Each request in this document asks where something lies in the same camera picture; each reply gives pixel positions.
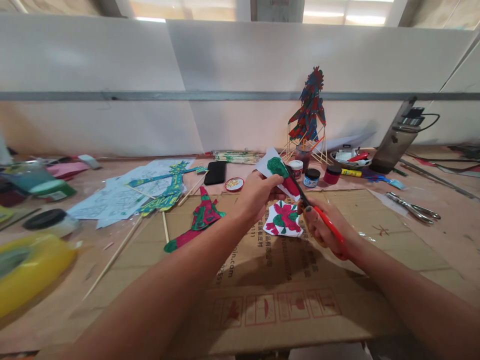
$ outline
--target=workbench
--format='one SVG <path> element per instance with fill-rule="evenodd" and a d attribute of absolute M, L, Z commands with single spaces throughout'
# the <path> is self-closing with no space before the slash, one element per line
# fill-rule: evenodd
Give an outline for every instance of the workbench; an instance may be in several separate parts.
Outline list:
<path fill-rule="evenodd" d="M 480 180 L 478 178 L 443 173 L 434 167 L 424 167 L 409 156 L 404 158 L 480 196 Z M 102 169 L 84 171 L 69 182 L 78 191 L 75 196 L 49 204 L 40 199 L 29 199 L 19 207 L 41 207 L 42 211 L 53 208 L 68 210 L 95 191 L 102 189 L 105 186 L 105 179 L 125 174 L 135 167 L 146 165 L 151 160 L 149 158 L 101 161 Z M 211 161 L 212 158 L 199 156 L 192 166 L 206 166 Z M 313 167 L 319 168 L 322 175 L 325 173 L 325 166 Z M 245 179 L 254 168 L 254 165 L 228 164 L 226 179 L 233 177 Z M 336 185 L 328 187 L 320 185 L 315 190 L 368 189 L 379 194 L 393 191 L 409 202 L 440 214 L 441 220 L 433 226 L 426 226 L 409 215 L 402 217 L 401 220 L 461 274 L 462 278 L 459 279 L 456 286 L 449 290 L 478 307 L 480 304 L 480 267 L 478 266 L 480 202 L 469 199 L 453 189 L 417 173 L 401 169 L 409 176 L 403 177 L 397 173 L 391 173 L 388 177 L 398 179 L 408 186 L 409 189 L 405 191 L 397 190 L 385 182 L 368 182 L 363 178 L 351 176 L 342 176 Z M 183 176 L 183 182 L 188 189 L 191 189 L 197 181 L 195 173 L 187 173 Z M 210 195 L 221 194 L 225 191 L 223 184 L 206 186 L 206 188 Z M 60 284 L 54 289 L 50 289 L 48 293 L 41 294 L 38 301 L 34 301 L 21 313 L 17 313 L 15 317 L 3 322 L 3 328 L 0 331 L 0 354 L 36 351 L 47 346 L 52 333 L 80 305 L 83 297 L 118 249 L 136 219 L 133 217 L 99 230 L 95 230 L 96 221 L 82 221 L 81 231 L 72 234 L 68 239 L 72 244 L 81 241 L 76 261 L 62 276 Z M 28 232 L 21 227 L 22 222 L 2 231 L 0 242 L 5 243 L 26 235 Z M 149 219 L 147 218 L 136 234 L 148 223 Z M 110 242 L 114 243 L 113 246 L 103 250 Z"/>

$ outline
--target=smartphone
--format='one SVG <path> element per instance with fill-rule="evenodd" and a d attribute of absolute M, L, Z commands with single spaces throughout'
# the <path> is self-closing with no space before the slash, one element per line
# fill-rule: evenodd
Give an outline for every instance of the smartphone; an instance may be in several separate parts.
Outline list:
<path fill-rule="evenodd" d="M 208 172 L 205 176 L 205 185 L 222 184 L 225 182 L 225 173 L 227 171 L 226 161 L 213 161 L 208 164 Z"/>

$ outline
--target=paper puppet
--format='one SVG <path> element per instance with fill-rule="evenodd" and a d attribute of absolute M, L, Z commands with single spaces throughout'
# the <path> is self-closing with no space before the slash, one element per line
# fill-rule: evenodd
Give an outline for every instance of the paper puppet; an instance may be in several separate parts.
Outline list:
<path fill-rule="evenodd" d="M 305 139 L 307 141 L 318 141 L 317 117 L 321 124 L 325 126 L 325 110 L 322 105 L 323 99 L 320 92 L 324 88 L 324 74 L 319 67 L 314 67 L 313 72 L 308 76 L 305 87 L 300 95 L 301 107 L 288 121 L 289 123 L 298 120 L 296 126 L 288 134 L 290 140 Z"/>
<path fill-rule="evenodd" d="M 178 248 L 182 247 L 192 239 L 200 235 L 206 228 L 212 225 L 217 220 L 225 216 L 224 212 L 218 211 L 215 205 L 217 200 L 212 202 L 210 200 L 209 193 L 203 186 L 200 187 L 201 202 L 193 211 L 193 221 L 191 228 L 187 232 L 184 232 L 179 237 L 168 242 L 163 250 L 167 253 L 171 253 Z"/>
<path fill-rule="evenodd" d="M 271 177 L 273 174 L 282 176 L 285 180 L 282 184 L 278 185 L 278 188 L 294 201 L 300 199 L 299 189 L 289 176 L 289 172 L 287 171 L 284 162 L 274 147 L 267 149 L 265 156 L 256 164 L 256 169 L 267 178 Z"/>
<path fill-rule="evenodd" d="M 179 162 L 178 164 L 170 165 L 171 170 L 169 174 L 156 176 L 156 177 L 149 177 L 146 179 L 132 180 L 127 184 L 132 188 L 135 188 L 145 183 L 172 177 L 171 184 L 165 189 L 165 191 L 160 196 L 158 196 L 155 200 L 150 201 L 148 204 L 142 206 L 139 209 L 142 216 L 147 216 L 155 209 L 158 209 L 159 211 L 167 211 L 173 205 L 175 205 L 177 200 L 182 195 L 182 185 L 183 185 L 182 175 L 183 174 L 189 173 L 192 171 L 195 171 L 197 174 L 199 174 L 207 171 L 207 168 L 203 166 L 197 166 L 191 169 L 186 169 L 188 164 L 189 163 L 187 161 L 182 161 L 182 162 Z"/>
<path fill-rule="evenodd" d="M 297 205 L 289 205 L 280 200 L 270 206 L 263 231 L 271 235 L 300 237 L 304 230 L 299 225 Z"/>

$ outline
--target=red scissors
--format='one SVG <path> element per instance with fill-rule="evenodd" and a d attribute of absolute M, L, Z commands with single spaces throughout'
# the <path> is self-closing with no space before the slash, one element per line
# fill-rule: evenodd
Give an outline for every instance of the red scissors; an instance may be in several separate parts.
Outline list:
<path fill-rule="evenodd" d="M 293 180 L 293 182 L 295 183 L 297 189 L 298 189 L 298 192 L 300 193 L 300 199 L 301 199 L 301 207 L 303 209 L 303 211 L 305 211 L 305 208 L 306 207 L 309 207 L 311 206 L 310 205 L 310 202 L 307 200 L 307 197 L 305 196 L 305 193 L 303 192 L 302 188 L 300 187 L 299 183 L 295 180 L 295 177 L 293 175 L 293 172 L 292 172 L 292 168 L 290 168 L 290 166 L 286 165 L 286 169 L 288 170 L 288 175 L 290 176 L 290 178 Z M 340 260 L 348 260 L 348 258 L 346 257 L 346 253 L 347 253 L 347 249 L 345 247 L 345 240 L 344 240 L 344 237 L 343 235 L 340 233 L 340 231 L 335 227 L 335 225 L 330 221 L 329 217 L 327 215 L 325 215 L 323 213 L 322 210 L 320 210 L 318 208 L 318 206 L 312 206 L 312 208 L 315 209 L 315 211 L 318 213 L 318 215 L 320 215 L 320 218 L 322 219 L 322 221 L 326 224 L 326 226 L 330 229 L 330 231 L 333 233 L 333 235 L 335 236 L 336 240 L 338 241 L 338 243 L 340 244 L 340 247 L 342 249 L 342 253 L 341 254 L 337 254 L 334 252 L 335 256 L 337 258 L 339 258 Z M 307 223 L 307 219 L 305 218 L 305 216 L 303 217 L 304 221 L 305 221 L 305 224 L 306 224 L 306 227 L 308 228 L 308 223 Z M 313 238 L 316 240 L 317 243 L 319 243 L 323 248 L 325 248 L 325 242 L 323 240 L 320 240 L 320 239 L 317 239 L 314 234 L 311 234 L 313 236 Z"/>

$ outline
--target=water bottle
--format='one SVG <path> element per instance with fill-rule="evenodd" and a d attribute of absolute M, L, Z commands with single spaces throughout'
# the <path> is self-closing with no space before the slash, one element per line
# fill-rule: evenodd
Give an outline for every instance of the water bottle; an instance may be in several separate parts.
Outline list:
<path fill-rule="evenodd" d="M 424 107 L 412 107 L 407 115 L 402 115 L 401 119 L 388 129 L 371 160 L 371 170 L 381 174 L 391 172 L 419 132 L 428 129 L 440 118 L 438 114 L 422 114 L 424 110 Z M 434 115 L 437 118 L 429 126 L 420 128 L 425 115 Z"/>

